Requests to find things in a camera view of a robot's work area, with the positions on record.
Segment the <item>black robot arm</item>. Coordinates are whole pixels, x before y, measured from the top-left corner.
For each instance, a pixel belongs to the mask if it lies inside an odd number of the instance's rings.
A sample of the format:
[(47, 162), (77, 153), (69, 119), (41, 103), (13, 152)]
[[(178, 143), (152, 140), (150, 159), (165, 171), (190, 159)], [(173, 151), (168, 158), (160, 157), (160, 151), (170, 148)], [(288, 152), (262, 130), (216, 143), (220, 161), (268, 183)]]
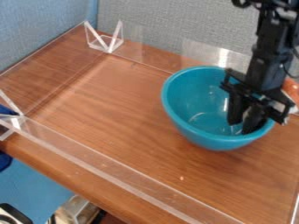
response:
[(268, 120), (286, 123), (294, 98), (282, 90), (289, 66), (299, 57), (299, 0), (230, 0), (258, 11), (256, 43), (244, 73), (228, 68), (220, 88), (228, 93), (228, 123), (241, 124), (245, 135)]

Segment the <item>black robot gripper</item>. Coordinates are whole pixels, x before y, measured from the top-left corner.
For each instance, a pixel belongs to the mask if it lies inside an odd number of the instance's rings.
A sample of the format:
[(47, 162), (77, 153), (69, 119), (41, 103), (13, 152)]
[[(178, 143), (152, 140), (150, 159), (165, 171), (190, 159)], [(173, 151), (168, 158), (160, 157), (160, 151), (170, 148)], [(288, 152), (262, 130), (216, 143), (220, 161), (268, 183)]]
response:
[(286, 123), (294, 105), (282, 93), (288, 66), (289, 59), (252, 57), (246, 73), (225, 69), (220, 88), (228, 93), (228, 124), (238, 124), (242, 119), (242, 135), (258, 130), (268, 119)]

